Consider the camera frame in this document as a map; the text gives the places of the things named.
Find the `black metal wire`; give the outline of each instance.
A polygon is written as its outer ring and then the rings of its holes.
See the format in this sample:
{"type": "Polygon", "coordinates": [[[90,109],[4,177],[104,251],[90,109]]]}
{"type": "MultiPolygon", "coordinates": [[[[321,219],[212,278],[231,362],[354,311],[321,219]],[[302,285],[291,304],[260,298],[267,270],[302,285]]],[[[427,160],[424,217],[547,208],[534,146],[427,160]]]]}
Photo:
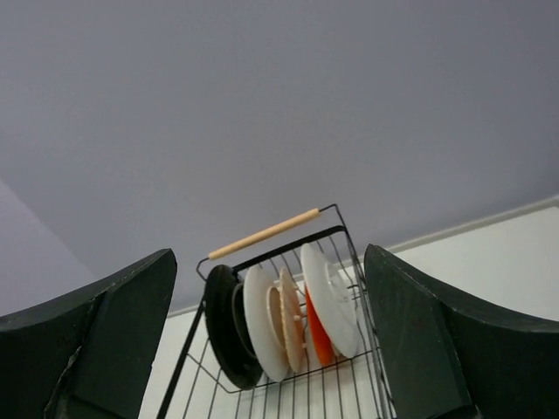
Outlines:
{"type": "MultiPolygon", "coordinates": [[[[291,242],[290,244],[280,246],[279,248],[277,248],[275,250],[268,251],[268,252],[266,252],[262,255],[259,255],[255,258],[249,259],[249,260],[247,260],[247,261],[245,261],[241,264],[238,264],[238,265],[234,266],[233,270],[236,273],[239,273],[239,272],[242,272],[242,271],[244,271],[244,270],[246,270],[246,269],[248,269],[251,266],[254,266],[256,264],[259,265],[260,267],[263,267],[262,264],[264,262],[267,262],[272,266],[276,275],[279,276],[280,269],[279,269],[278,265],[276,264],[276,261],[274,261],[274,258],[280,258],[281,262],[282,262],[282,265],[287,268],[289,274],[293,278],[293,275],[294,275],[295,271],[292,269],[292,267],[288,263],[288,260],[286,258],[287,253],[288,252],[293,253],[293,255],[295,257],[295,260],[297,261],[297,263],[299,264],[299,267],[300,267],[299,272],[301,272],[302,271],[302,263],[300,261],[299,255],[297,254],[296,249],[300,248],[305,243],[315,242],[318,245],[319,249],[323,253],[327,254],[324,251],[324,245],[321,242],[321,240],[324,239],[324,238],[328,238],[329,242],[331,243],[331,245],[334,249],[335,257],[337,258],[340,269],[342,269],[342,271],[344,272],[344,274],[346,275],[346,277],[350,281],[350,285],[348,286],[348,289],[350,291],[352,291],[352,293],[353,293],[352,299],[355,301],[355,308],[360,309],[360,311],[362,313],[362,321],[366,325],[366,329],[368,331],[369,339],[368,340],[365,339],[365,335],[363,334],[362,327],[361,327],[361,321],[359,320],[359,316],[358,316],[357,329],[358,329],[358,333],[359,333],[359,338],[361,338],[362,351],[360,351],[360,353],[357,354],[354,358],[352,358],[352,359],[342,359],[341,357],[337,357],[335,359],[335,362],[328,367],[318,367],[318,368],[311,369],[308,352],[305,351],[306,361],[307,361],[307,369],[306,370],[301,371],[298,374],[293,373],[289,377],[287,377],[283,382],[278,383],[278,384],[272,383],[272,382],[270,382],[270,380],[268,378],[266,378],[266,382],[257,385],[252,390],[248,390],[248,391],[252,392],[251,395],[250,395],[250,407],[249,407],[249,411],[248,411],[249,419],[252,418],[252,410],[253,410],[253,403],[254,403],[254,400],[255,400],[255,394],[261,388],[263,388],[264,391],[265,391],[265,393],[264,393],[264,411],[263,411],[263,414],[262,414],[262,418],[266,419],[266,412],[268,410],[267,408],[268,408],[268,405],[269,405],[268,391],[269,391],[270,386],[272,386],[272,385],[277,385],[278,386],[277,418],[279,419],[280,415],[281,415],[280,412],[281,412],[281,404],[282,404],[282,387],[285,386],[285,384],[287,384],[290,381],[293,383],[293,389],[292,389],[292,392],[291,392],[291,398],[292,398],[291,415],[292,415],[292,417],[295,417],[296,410],[298,408],[298,403],[297,403],[298,391],[296,390],[297,381],[298,380],[303,380],[304,377],[307,377],[307,419],[310,419],[310,417],[311,417],[311,407],[313,405],[313,403],[311,403],[311,376],[313,374],[320,374],[321,375],[322,414],[323,414],[323,417],[326,418],[328,416],[328,414],[331,415],[332,412],[331,411],[328,412],[328,410],[327,410],[327,397],[326,397],[327,388],[326,388],[325,375],[326,375],[327,371],[328,371],[328,373],[329,373],[329,371],[332,371],[332,374],[333,374],[334,370],[335,370],[335,376],[336,376],[336,382],[337,382],[337,388],[338,388],[339,417],[343,418],[346,415],[347,412],[345,411],[344,406],[343,406],[344,397],[342,395],[342,387],[343,386],[342,386],[342,379],[341,379],[341,376],[342,376],[341,368],[345,365],[349,365],[349,368],[350,368],[350,371],[351,371],[351,380],[353,382],[353,389],[354,389],[354,393],[355,393],[355,402],[356,402],[356,407],[357,407],[357,417],[361,418],[362,417],[362,405],[360,403],[359,389],[358,389],[358,386],[357,386],[357,379],[356,379],[356,375],[355,375],[355,362],[358,361],[360,358],[364,358],[365,359],[365,364],[367,365],[367,371],[368,371],[368,375],[369,375],[369,384],[370,384],[370,388],[371,388],[371,391],[372,391],[372,394],[373,394],[376,416],[379,417],[379,418],[388,417],[387,412],[386,412],[386,408],[383,407],[383,398],[385,397],[385,400],[388,401],[388,411],[390,412],[390,417],[392,417],[392,418],[395,417],[394,405],[393,405],[392,398],[390,396],[390,389],[389,389],[388,383],[386,382],[386,378],[385,378],[386,374],[384,372],[384,364],[383,364],[383,360],[382,360],[382,355],[380,353],[380,348],[378,347],[378,340],[377,340],[378,338],[377,338],[377,335],[376,335],[376,329],[375,329],[375,326],[374,326],[374,322],[373,322],[372,317],[371,317],[369,302],[368,302],[368,299],[363,297],[364,295],[366,295],[366,289],[365,289],[365,286],[364,286],[364,274],[363,274],[363,271],[362,271],[362,267],[361,267],[361,264],[360,264],[359,259],[357,257],[357,253],[355,251],[355,246],[353,244],[351,236],[348,233],[347,226],[345,224],[345,221],[342,217],[342,214],[341,214],[338,206],[336,204],[328,205],[327,207],[321,209],[321,212],[324,212],[324,211],[330,210],[330,209],[335,210],[335,212],[336,212],[336,214],[337,214],[337,216],[338,216],[338,218],[341,222],[341,225],[335,225],[333,227],[327,228],[325,230],[318,231],[314,234],[311,234],[309,236],[306,236],[306,237],[303,237],[299,240],[291,242]],[[337,245],[334,241],[334,236],[337,236],[340,233],[342,233],[342,235],[344,236],[345,242],[346,242],[346,245],[347,245],[347,249],[349,250],[350,261],[351,261],[351,264],[353,265],[353,270],[354,270],[354,274],[355,274],[353,276],[349,275],[347,267],[342,261],[341,253],[339,252],[339,249],[338,249],[338,247],[337,247],[337,245]],[[376,371],[375,374],[373,374],[372,371],[371,371],[371,362],[369,361],[370,356],[372,356],[373,368],[375,368],[376,370],[379,369],[378,371],[376,371]],[[373,379],[373,376],[376,377],[376,380],[377,380],[376,385],[374,383],[375,380],[373,379]]],[[[197,268],[196,268],[198,275],[204,281],[205,281],[205,277],[201,273],[201,266],[204,262],[207,262],[208,260],[209,260],[208,258],[205,258],[205,259],[201,260],[198,263],[197,268]]],[[[304,293],[302,292],[301,289],[298,288],[297,291],[298,291],[300,296],[304,297],[304,293]]],[[[305,306],[304,299],[301,303],[301,306],[302,307],[305,306]]],[[[197,327],[199,325],[200,318],[201,318],[203,312],[204,312],[204,301],[202,301],[200,306],[198,307],[197,314],[196,314],[196,316],[194,318],[194,321],[192,323],[192,326],[189,330],[187,339],[186,339],[186,341],[184,343],[184,346],[183,346],[183,350],[182,350],[181,354],[179,355],[179,360],[176,364],[176,367],[175,367],[175,370],[174,370],[173,375],[171,377],[171,380],[169,382],[167,391],[166,391],[165,396],[163,398],[162,406],[159,409],[157,419],[164,419],[165,418],[167,410],[169,409],[170,402],[173,398],[173,394],[175,393],[175,388],[176,388],[176,384],[178,383],[178,380],[180,378],[180,373],[183,370],[184,362],[186,361],[187,358],[189,360],[193,361],[197,365],[197,370],[195,372],[194,382],[193,382],[192,387],[190,389],[190,393],[189,393],[189,396],[188,396],[186,407],[185,407],[185,410],[183,412],[183,419],[186,417],[186,415],[188,413],[190,403],[193,400],[193,393],[194,393],[194,389],[197,385],[197,380],[199,378],[200,371],[202,371],[204,374],[207,374],[215,382],[213,393],[212,393],[212,396],[211,396],[210,406],[209,406],[208,418],[210,418],[210,416],[212,414],[212,411],[214,409],[214,403],[215,403],[216,399],[219,398],[219,397],[217,397],[217,389],[218,388],[223,390],[225,392],[225,394],[229,395],[229,396],[237,394],[237,402],[236,402],[236,406],[235,406],[235,409],[234,409],[234,411],[235,411],[234,417],[238,418],[239,415],[240,415],[239,412],[240,412],[241,402],[243,401],[243,394],[246,394],[247,392],[246,392],[246,390],[242,391],[242,390],[239,390],[239,389],[227,388],[226,386],[224,386],[220,382],[220,379],[221,379],[221,376],[222,376],[222,370],[221,369],[219,369],[219,372],[218,372],[217,376],[215,376],[204,365],[202,365],[203,361],[204,361],[204,356],[206,355],[206,349],[207,349],[207,346],[208,346],[208,341],[205,341],[204,350],[202,352],[202,358],[201,358],[200,361],[198,361],[195,357],[193,357],[192,355],[189,354],[190,346],[191,346],[193,338],[194,338],[194,333],[197,330],[197,327]]],[[[307,326],[308,326],[308,324],[305,321],[305,326],[304,326],[305,335],[307,335],[307,326]]]]}

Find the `wooden handle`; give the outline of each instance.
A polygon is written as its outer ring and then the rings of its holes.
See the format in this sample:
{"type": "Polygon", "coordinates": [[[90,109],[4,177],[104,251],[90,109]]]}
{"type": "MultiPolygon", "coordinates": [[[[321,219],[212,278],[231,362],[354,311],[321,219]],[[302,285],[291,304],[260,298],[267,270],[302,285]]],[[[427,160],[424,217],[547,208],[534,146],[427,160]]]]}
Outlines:
{"type": "Polygon", "coordinates": [[[242,238],[235,243],[231,243],[226,245],[225,247],[222,247],[221,249],[217,249],[216,251],[213,251],[208,255],[208,259],[209,260],[219,259],[222,258],[223,256],[230,255],[235,251],[240,251],[245,247],[252,246],[253,244],[266,240],[267,238],[280,234],[283,231],[287,231],[289,229],[292,229],[293,227],[297,227],[298,225],[311,221],[312,219],[316,218],[320,214],[321,212],[319,211],[318,208],[311,209],[310,211],[299,214],[298,216],[289,218],[283,223],[273,225],[272,227],[268,227],[265,230],[259,231],[258,233],[254,233],[249,237],[242,238]]]}

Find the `wire dish rack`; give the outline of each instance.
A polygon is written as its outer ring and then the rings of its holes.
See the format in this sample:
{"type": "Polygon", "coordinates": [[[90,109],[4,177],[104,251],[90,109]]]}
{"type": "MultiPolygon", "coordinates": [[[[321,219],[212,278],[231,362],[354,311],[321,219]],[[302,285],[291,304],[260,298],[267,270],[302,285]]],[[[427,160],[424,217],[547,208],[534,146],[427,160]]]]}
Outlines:
{"type": "Polygon", "coordinates": [[[263,374],[255,388],[239,390],[223,374],[212,351],[205,325],[200,326],[204,315],[204,301],[201,301],[163,398],[158,419],[171,419],[168,416],[171,402],[180,402],[183,406],[182,416],[177,416],[180,419],[396,418],[389,385],[385,379],[383,357],[371,316],[362,266],[336,204],[308,211],[214,251],[200,261],[197,272],[205,281],[202,266],[209,261],[267,240],[325,212],[332,215],[335,213],[335,225],[250,258],[235,265],[233,270],[243,278],[248,268],[259,265],[277,278],[281,267],[285,266],[300,285],[300,305],[305,313],[299,252],[303,244],[314,243],[328,260],[337,262],[336,267],[347,281],[347,287],[355,301],[359,333],[357,355],[351,359],[338,356],[332,365],[321,367],[304,320],[307,362],[303,371],[291,373],[282,382],[269,381],[263,374]],[[342,257],[347,256],[349,261],[344,262],[342,257]],[[186,384],[183,383],[185,375],[188,375],[186,384]],[[179,379],[182,380],[180,394],[175,391],[179,379]]]}

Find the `dark green object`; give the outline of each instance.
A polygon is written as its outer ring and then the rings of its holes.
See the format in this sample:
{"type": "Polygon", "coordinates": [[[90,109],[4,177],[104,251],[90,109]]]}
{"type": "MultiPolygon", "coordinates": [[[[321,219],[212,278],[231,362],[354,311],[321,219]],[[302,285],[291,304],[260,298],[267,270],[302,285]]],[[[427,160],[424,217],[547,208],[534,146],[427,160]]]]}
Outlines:
{"type": "Polygon", "coordinates": [[[559,417],[558,322],[478,299],[378,246],[364,263],[398,419],[559,417]]]}
{"type": "Polygon", "coordinates": [[[0,318],[0,417],[137,418],[175,278],[162,250],[0,318]]]}

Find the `beige plate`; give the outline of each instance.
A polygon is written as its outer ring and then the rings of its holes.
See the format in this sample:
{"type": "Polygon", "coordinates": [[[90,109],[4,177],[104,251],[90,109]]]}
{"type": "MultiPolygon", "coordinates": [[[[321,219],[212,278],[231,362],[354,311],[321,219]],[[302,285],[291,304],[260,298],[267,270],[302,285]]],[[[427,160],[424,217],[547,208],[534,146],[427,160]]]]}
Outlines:
{"type": "Polygon", "coordinates": [[[286,268],[281,268],[279,281],[281,321],[286,339],[287,359],[291,369],[298,373],[305,359],[305,336],[297,298],[297,285],[286,268]]]}

